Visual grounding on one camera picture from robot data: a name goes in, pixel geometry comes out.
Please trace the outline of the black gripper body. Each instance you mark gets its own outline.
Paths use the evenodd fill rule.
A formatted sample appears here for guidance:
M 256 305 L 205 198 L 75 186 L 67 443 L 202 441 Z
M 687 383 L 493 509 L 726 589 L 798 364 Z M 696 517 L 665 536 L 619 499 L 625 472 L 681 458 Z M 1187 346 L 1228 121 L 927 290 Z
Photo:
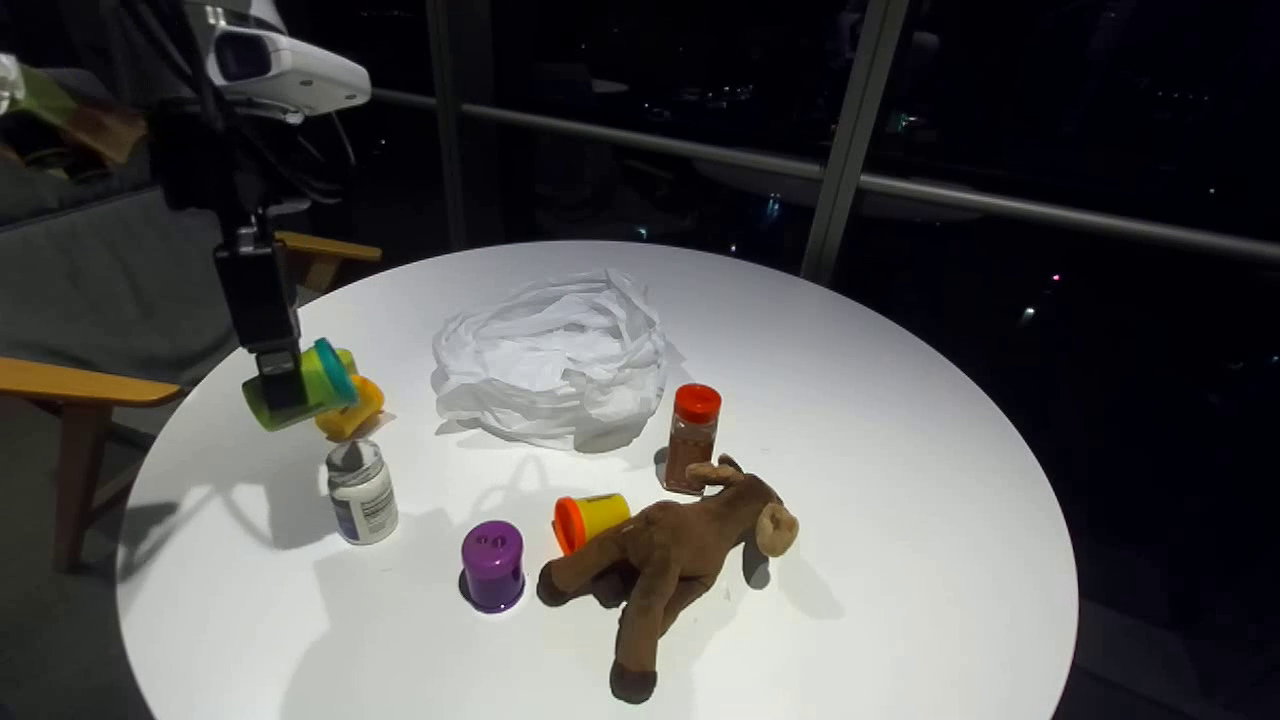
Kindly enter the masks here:
M 288 258 L 265 224 L 232 224 L 216 243 L 216 276 L 232 328 L 249 351 L 284 351 L 298 344 L 298 309 Z

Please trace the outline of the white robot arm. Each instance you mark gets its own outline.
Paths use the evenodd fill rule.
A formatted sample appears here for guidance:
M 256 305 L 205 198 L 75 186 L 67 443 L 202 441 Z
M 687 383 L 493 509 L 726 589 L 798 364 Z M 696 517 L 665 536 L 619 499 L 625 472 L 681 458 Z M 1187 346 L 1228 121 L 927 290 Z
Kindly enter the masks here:
M 253 374 L 245 403 L 265 429 L 348 408 L 356 383 L 328 341 L 299 344 L 298 290 L 271 216 L 332 204 L 336 182 L 299 160 L 304 122 L 374 101 L 367 68 L 292 34 L 278 0 L 126 0 L 169 70 L 148 108 L 164 204 L 216 219 L 216 281 Z

